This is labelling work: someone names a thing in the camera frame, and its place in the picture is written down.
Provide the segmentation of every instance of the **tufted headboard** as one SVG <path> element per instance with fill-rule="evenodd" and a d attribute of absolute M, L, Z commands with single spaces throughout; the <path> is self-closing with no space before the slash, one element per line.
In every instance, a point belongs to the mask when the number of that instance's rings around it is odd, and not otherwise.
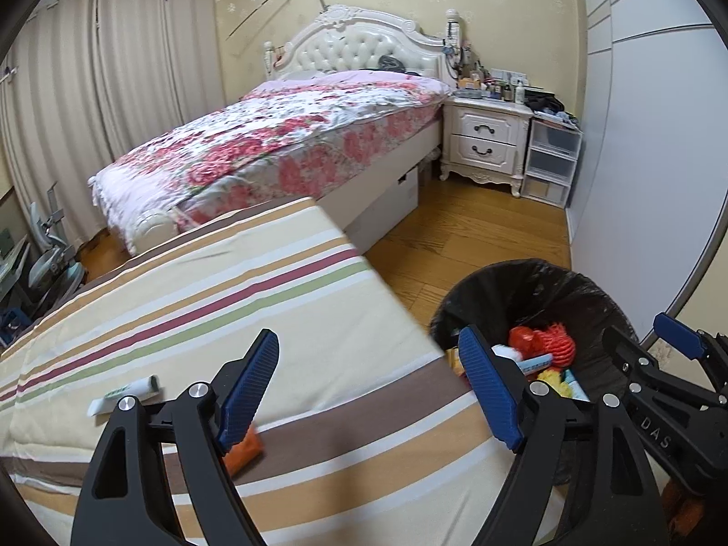
<path fill-rule="evenodd" d="M 460 22 L 455 10 L 446 21 Z M 441 39 L 423 35 L 413 20 L 376 10 L 335 4 L 285 44 L 285 54 L 275 61 L 273 43 L 264 45 L 268 80 L 305 70 L 345 71 L 375 69 L 382 55 L 392 55 L 407 71 L 454 85 L 442 53 Z"/>

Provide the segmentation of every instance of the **snowflake wallpaper pattern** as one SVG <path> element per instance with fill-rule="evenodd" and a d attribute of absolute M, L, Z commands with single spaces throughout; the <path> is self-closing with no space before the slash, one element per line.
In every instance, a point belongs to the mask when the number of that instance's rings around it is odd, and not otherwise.
<path fill-rule="evenodd" d="M 252 10 L 261 1 L 215 1 L 228 101 L 236 100 L 265 79 L 263 42 L 271 40 L 276 47 L 283 47 L 321 12 L 318 0 L 271 0 L 228 40 L 242 10 Z M 463 18 L 466 38 L 486 67 L 526 72 L 534 83 L 557 92 L 570 111 L 576 110 L 585 79 L 574 70 L 580 67 L 578 26 L 584 0 L 324 1 L 401 15 L 416 21 L 429 35 L 444 33 L 445 13 L 455 8 Z M 244 71 L 249 63 L 253 72 Z"/>

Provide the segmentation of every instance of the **metal screw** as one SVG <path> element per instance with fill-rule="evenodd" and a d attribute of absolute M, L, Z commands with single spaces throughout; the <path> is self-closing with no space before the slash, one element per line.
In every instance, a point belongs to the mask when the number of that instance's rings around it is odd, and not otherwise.
<path fill-rule="evenodd" d="M 134 404 L 136 404 L 136 398 L 133 396 L 125 396 L 119 400 L 119 408 L 121 410 L 132 410 Z"/>
<path fill-rule="evenodd" d="M 614 394 L 605 394 L 602 400 L 609 408 L 616 408 L 620 405 L 620 399 L 614 396 Z"/>
<path fill-rule="evenodd" d="M 193 398 L 202 398 L 210 387 L 205 382 L 198 382 L 189 387 L 189 395 Z"/>
<path fill-rule="evenodd" d="M 536 396 L 545 396 L 548 394 L 548 384 L 544 384 L 542 381 L 531 382 L 529 388 Z"/>

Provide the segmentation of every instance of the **bed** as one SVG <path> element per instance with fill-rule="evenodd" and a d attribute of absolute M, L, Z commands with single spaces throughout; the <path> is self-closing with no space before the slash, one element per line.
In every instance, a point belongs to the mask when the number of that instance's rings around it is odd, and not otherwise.
<path fill-rule="evenodd" d="M 447 21 L 458 22 L 457 12 Z M 272 43 L 263 48 L 267 82 L 90 180 L 94 203 L 132 255 L 290 195 L 318 199 L 345 229 L 441 143 L 439 108 L 454 79 L 442 40 L 414 21 L 333 5 L 280 59 Z M 365 70 L 384 55 L 410 75 Z"/>
<path fill-rule="evenodd" d="M 2 355 L 0 457 L 58 543 L 107 420 L 86 416 L 90 401 L 153 374 L 176 397 L 262 328 L 281 343 L 254 421 L 265 454 L 234 483 L 267 544 L 470 544 L 513 456 L 309 198 L 233 212 L 139 255 Z M 205 544 L 176 451 L 164 452 L 186 537 Z M 541 536 L 562 507 L 554 491 Z"/>

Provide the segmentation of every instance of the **floral bedspread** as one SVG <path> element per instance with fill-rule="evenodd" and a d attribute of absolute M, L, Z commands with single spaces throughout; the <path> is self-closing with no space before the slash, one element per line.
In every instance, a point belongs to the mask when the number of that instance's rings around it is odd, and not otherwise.
<path fill-rule="evenodd" d="M 93 200 L 133 251 L 152 210 L 175 209 L 187 230 L 272 198 L 320 198 L 416 134 L 448 94 L 431 78 L 376 71 L 267 82 L 101 170 Z"/>

